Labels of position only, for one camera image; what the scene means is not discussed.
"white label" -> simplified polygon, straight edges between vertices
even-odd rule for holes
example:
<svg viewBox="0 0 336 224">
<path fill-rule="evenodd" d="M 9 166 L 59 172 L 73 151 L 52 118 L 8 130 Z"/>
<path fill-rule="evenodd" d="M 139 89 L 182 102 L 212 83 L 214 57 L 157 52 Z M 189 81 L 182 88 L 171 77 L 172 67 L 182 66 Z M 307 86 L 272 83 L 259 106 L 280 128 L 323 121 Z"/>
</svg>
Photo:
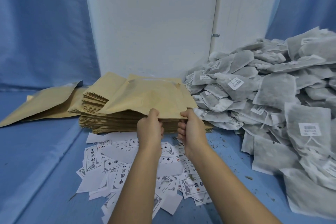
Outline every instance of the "white label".
<svg viewBox="0 0 336 224">
<path fill-rule="evenodd" d="M 263 105 L 254 105 L 251 109 L 251 112 L 254 112 L 258 115 L 262 115 L 266 109 L 266 106 Z"/>
<path fill-rule="evenodd" d="M 321 136 L 318 123 L 299 123 L 301 136 Z"/>
<path fill-rule="evenodd" d="M 323 169 L 336 177 L 336 163 L 333 163 L 331 159 L 323 166 Z"/>
<path fill-rule="evenodd" d="M 287 63 L 281 63 L 283 65 L 296 65 L 297 63 L 299 63 L 298 61 L 291 61 L 291 62 L 287 62 Z"/>
<path fill-rule="evenodd" d="M 200 80 L 206 80 L 206 79 L 211 79 L 211 77 L 210 77 L 210 76 L 207 76 L 207 75 L 200 75 L 200 76 L 199 76 L 199 79 L 200 79 Z"/>
<path fill-rule="evenodd" d="M 231 89 L 236 90 L 240 86 L 242 86 L 244 82 L 241 79 L 238 79 L 237 77 L 234 78 L 231 82 L 228 83 L 228 85 L 231 87 Z"/>
<path fill-rule="evenodd" d="M 216 69 L 218 69 L 219 68 L 219 66 L 221 65 L 221 61 L 217 61 L 214 65 L 213 65 L 213 67 L 212 67 L 212 70 L 216 70 Z"/>
<path fill-rule="evenodd" d="M 301 40 L 301 45 L 305 45 L 306 43 L 309 43 L 310 41 L 316 40 L 318 37 L 307 37 L 307 38 L 302 38 Z"/>
</svg>

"hand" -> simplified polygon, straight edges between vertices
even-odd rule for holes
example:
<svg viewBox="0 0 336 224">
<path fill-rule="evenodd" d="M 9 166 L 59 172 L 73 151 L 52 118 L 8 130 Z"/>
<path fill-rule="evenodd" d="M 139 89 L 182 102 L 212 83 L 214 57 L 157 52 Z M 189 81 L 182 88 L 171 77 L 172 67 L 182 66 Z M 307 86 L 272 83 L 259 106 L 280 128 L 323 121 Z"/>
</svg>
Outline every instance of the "hand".
<svg viewBox="0 0 336 224">
<path fill-rule="evenodd" d="M 142 118 L 136 126 L 139 151 L 149 151 L 151 154 L 160 158 L 161 156 L 161 139 L 163 138 L 164 129 L 162 122 L 158 120 L 159 111 L 151 109 L 147 118 Z"/>
<path fill-rule="evenodd" d="M 204 123 L 192 109 L 181 112 L 181 115 L 187 117 L 188 120 L 180 120 L 178 123 L 177 137 L 184 144 L 187 158 L 192 160 L 193 156 L 197 155 L 197 151 L 209 146 L 205 136 Z"/>
</svg>

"blue curtain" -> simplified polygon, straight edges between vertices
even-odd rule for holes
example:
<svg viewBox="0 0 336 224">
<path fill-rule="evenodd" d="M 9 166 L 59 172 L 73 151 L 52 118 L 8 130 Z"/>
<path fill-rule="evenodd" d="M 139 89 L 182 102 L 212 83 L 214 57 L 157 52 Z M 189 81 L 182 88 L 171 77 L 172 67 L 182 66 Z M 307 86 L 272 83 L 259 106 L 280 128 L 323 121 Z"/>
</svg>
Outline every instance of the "blue curtain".
<svg viewBox="0 0 336 224">
<path fill-rule="evenodd" d="M 314 27 L 336 31 L 336 0 L 280 0 L 267 39 L 283 39 Z"/>
<path fill-rule="evenodd" d="M 86 0 L 0 0 L 0 90 L 99 77 Z"/>
</svg>

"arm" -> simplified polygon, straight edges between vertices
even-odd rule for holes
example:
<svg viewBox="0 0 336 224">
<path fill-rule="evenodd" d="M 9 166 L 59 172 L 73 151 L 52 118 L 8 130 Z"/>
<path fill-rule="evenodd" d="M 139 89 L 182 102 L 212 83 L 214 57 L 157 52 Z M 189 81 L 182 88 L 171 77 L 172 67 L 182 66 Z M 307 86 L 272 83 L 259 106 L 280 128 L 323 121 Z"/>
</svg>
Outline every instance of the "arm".
<svg viewBox="0 0 336 224">
<path fill-rule="evenodd" d="M 281 223 L 208 145 L 204 123 L 189 109 L 181 113 L 178 137 L 224 223 Z"/>
<path fill-rule="evenodd" d="M 151 109 L 137 124 L 139 150 L 108 224 L 152 223 L 156 172 L 161 156 L 162 123 Z"/>
</svg>

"blue tablecloth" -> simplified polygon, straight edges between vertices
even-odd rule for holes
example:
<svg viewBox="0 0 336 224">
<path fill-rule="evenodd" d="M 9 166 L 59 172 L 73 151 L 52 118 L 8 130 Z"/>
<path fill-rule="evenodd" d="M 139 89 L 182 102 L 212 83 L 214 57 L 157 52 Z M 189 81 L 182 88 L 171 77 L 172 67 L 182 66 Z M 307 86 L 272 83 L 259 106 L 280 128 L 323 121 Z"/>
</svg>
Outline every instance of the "blue tablecloth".
<svg viewBox="0 0 336 224">
<path fill-rule="evenodd" d="M 27 94 L 0 93 L 0 118 L 25 101 Z M 77 118 L 33 121 L 0 128 L 0 223 L 15 220 L 19 224 L 102 223 L 101 206 L 106 199 L 88 201 L 88 193 L 76 194 L 81 183 L 76 171 L 82 166 L 87 134 L 88 131 L 79 128 Z M 163 141 L 173 143 L 172 136 L 166 135 Z M 237 177 L 283 223 L 335 223 L 292 213 L 283 178 L 251 170 L 253 157 L 240 151 L 242 140 L 233 131 L 215 129 L 207 137 Z M 6 206 L 12 209 L 4 214 Z M 153 223 L 221 221 L 213 204 L 195 206 L 193 199 L 188 198 L 182 200 L 174 216 L 160 209 Z"/>
</svg>

